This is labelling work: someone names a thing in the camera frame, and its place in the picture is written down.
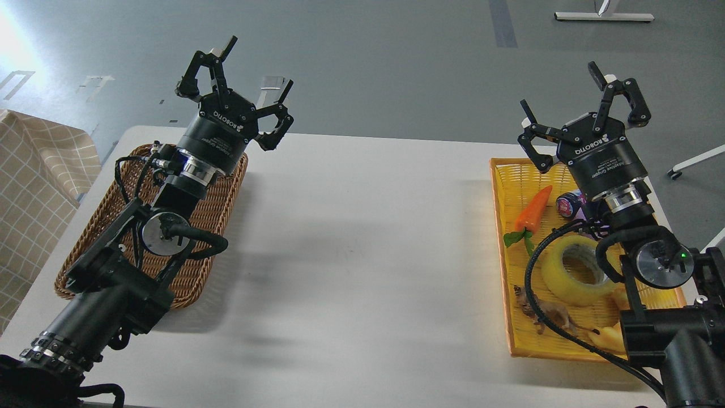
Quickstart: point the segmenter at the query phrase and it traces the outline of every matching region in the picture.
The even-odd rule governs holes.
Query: small can
[[[565,192],[556,199],[556,211],[565,219],[572,219],[584,204],[584,195],[581,190]]]

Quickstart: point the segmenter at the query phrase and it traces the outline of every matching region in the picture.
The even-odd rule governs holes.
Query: brown toy animal
[[[526,294],[524,293],[524,291],[521,290],[519,286],[514,285],[513,292],[516,295],[516,303],[521,307],[521,311],[523,311],[523,314],[534,320],[534,325],[539,326],[536,332],[539,334],[543,334],[544,329],[546,329],[546,325],[542,324],[537,314],[534,313],[534,310],[531,308],[531,305],[529,305],[529,300],[526,298]],[[536,295],[534,295],[534,297],[536,298],[536,304],[539,305],[539,308],[541,308],[544,314],[546,314],[546,316],[551,319],[552,322],[554,322],[562,329],[569,329],[574,335],[576,335],[577,327],[582,330],[599,334],[599,330],[582,327],[576,324],[569,316],[569,311],[563,304],[549,301],[541,301]]]

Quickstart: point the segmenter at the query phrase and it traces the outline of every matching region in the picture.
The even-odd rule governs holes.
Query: green carrot leaf
[[[506,244],[506,248],[510,247],[511,245],[517,243],[518,241],[521,241],[521,239],[526,234],[526,230],[523,231],[514,231],[509,232],[507,234],[503,235],[503,243]]]
[[[534,254],[534,241],[531,240],[531,236],[524,235],[523,243],[526,245],[526,252],[529,253],[529,256],[532,256]]]

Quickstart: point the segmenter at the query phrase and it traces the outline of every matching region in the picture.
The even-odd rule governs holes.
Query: robotiq logo
[[[604,136],[602,136],[601,139],[594,140],[592,143],[589,143],[588,145],[582,147],[581,149],[574,150],[574,153],[577,155],[580,155],[580,154],[582,154],[584,152],[588,152],[591,149],[594,149],[596,146],[600,146],[601,144],[604,144],[606,142],[609,142],[609,136],[605,134]]]
[[[219,113],[219,112],[217,112],[216,110],[214,111],[213,115],[214,115],[215,118],[218,118],[220,121],[222,121],[222,122],[228,124],[229,126],[235,128],[236,131],[241,131],[241,128],[244,127],[242,125],[237,125],[236,123],[232,122],[231,119],[227,119],[225,116],[222,116],[222,114]]]

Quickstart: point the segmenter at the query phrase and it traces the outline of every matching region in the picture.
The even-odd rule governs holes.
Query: wicker basket
[[[148,155],[151,145],[145,144],[137,147],[130,155]],[[136,180],[141,173],[143,163],[136,161],[124,162],[121,169],[121,176],[126,191],[130,194],[136,188]],[[222,235],[229,222],[229,215],[236,200],[244,173],[247,171],[247,155],[242,155],[235,171],[230,176],[218,177],[217,181],[207,190],[207,196],[196,205],[194,213],[191,214],[189,223],[196,228],[211,231]],[[152,183],[151,171],[148,172],[141,188],[139,197],[148,203],[154,199],[159,191]],[[67,277],[65,271],[75,262],[78,257],[88,248],[93,241],[103,232],[124,208],[120,190],[114,183],[106,191],[106,195],[94,212],[86,229],[76,242],[70,255],[63,263],[55,279],[55,292],[61,298],[71,299],[73,293],[65,288]],[[133,260],[133,243],[131,235],[126,234],[122,240],[126,246],[124,255]],[[203,242],[196,244],[195,251],[208,248],[209,245]],[[143,272],[150,277],[156,277],[168,260],[165,256],[156,256],[144,251]],[[170,289],[175,293],[172,309],[187,307],[196,301],[202,294],[204,284],[209,277],[214,257],[199,261],[187,260],[181,267],[176,278],[171,283]]]
[[[551,232],[552,228],[564,225],[566,220],[560,217],[556,211],[555,201],[559,195],[577,188],[568,169],[566,166],[557,164],[548,173],[541,174],[529,159],[523,158],[493,158],[490,165],[509,352],[512,356],[605,362],[602,357],[588,352],[551,330],[545,330],[542,335],[537,333],[537,327],[533,325],[531,319],[523,314],[521,307],[516,303],[516,296],[513,292],[514,285],[523,287],[523,273],[526,270],[526,264],[529,262],[529,255],[522,242],[506,248],[502,238],[504,233],[512,231],[514,221],[518,214],[529,204],[530,199],[548,185],[553,185],[553,191],[544,210],[541,226],[532,237],[532,240],[535,243],[541,242]],[[544,251],[542,258],[546,256],[549,250],[550,247]],[[534,292],[543,301],[562,303],[549,291],[544,283],[539,267],[540,264],[540,262],[536,263],[531,280]],[[575,276],[587,273],[586,270],[580,270],[580,268],[586,268],[583,264],[572,263],[568,264],[566,268]],[[649,309],[684,306],[684,296],[679,288],[675,290],[657,290],[640,282],[637,283],[637,286],[642,302]],[[567,309],[572,319],[585,327],[612,326],[619,320],[619,310],[609,296],[591,306],[567,305]],[[583,330],[579,331],[579,338],[588,343],[590,342],[589,337]]]

